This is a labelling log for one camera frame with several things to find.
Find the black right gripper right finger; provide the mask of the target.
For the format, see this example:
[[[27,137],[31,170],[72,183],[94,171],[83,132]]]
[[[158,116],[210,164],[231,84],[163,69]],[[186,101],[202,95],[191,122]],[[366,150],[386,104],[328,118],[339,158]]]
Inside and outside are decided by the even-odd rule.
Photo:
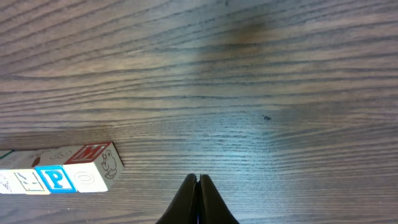
[[[200,224],[239,224],[230,212],[210,176],[200,176],[198,222]]]

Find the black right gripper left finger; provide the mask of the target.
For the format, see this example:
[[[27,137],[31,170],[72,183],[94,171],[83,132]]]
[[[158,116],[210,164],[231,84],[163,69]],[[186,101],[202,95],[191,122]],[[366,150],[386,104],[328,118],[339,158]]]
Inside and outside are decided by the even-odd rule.
[[[196,175],[188,174],[156,224],[197,224],[197,183]]]

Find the green Z wooden block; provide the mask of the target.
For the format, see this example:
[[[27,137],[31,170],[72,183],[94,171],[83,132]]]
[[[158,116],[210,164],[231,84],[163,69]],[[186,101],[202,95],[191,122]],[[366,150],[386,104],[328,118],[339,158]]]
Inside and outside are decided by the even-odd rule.
[[[85,144],[64,163],[77,191],[107,192],[124,170],[113,142]]]

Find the blue P wooden block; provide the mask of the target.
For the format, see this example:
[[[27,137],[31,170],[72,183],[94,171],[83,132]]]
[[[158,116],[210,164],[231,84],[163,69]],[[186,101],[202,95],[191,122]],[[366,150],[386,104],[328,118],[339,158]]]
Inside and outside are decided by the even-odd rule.
[[[63,146],[57,149],[43,149],[37,153],[40,161],[34,169],[51,194],[77,192],[64,165],[81,148],[82,146]]]

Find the yellow front wooden block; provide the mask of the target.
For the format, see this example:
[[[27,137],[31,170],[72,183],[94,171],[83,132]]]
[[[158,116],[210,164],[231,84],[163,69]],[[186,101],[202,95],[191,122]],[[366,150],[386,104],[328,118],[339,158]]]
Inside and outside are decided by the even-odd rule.
[[[1,160],[2,184],[7,194],[49,195],[50,192],[35,170],[41,155],[48,150],[12,151]]]

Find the red letter wooden block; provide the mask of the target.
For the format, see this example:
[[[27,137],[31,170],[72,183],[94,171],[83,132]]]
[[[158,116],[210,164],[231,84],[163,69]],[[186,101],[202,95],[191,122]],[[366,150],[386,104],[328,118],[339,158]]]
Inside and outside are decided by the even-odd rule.
[[[14,169],[20,169],[19,163],[30,155],[30,151],[13,151],[1,159],[2,194],[25,194],[26,187],[31,187],[36,183],[30,170],[14,171]]]

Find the white M wooden block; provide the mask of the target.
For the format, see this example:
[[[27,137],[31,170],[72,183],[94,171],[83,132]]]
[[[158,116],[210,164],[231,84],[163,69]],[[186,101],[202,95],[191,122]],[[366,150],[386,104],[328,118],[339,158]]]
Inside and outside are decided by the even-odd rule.
[[[13,152],[13,150],[0,151],[0,159],[3,159],[4,157],[8,156],[12,152]]]

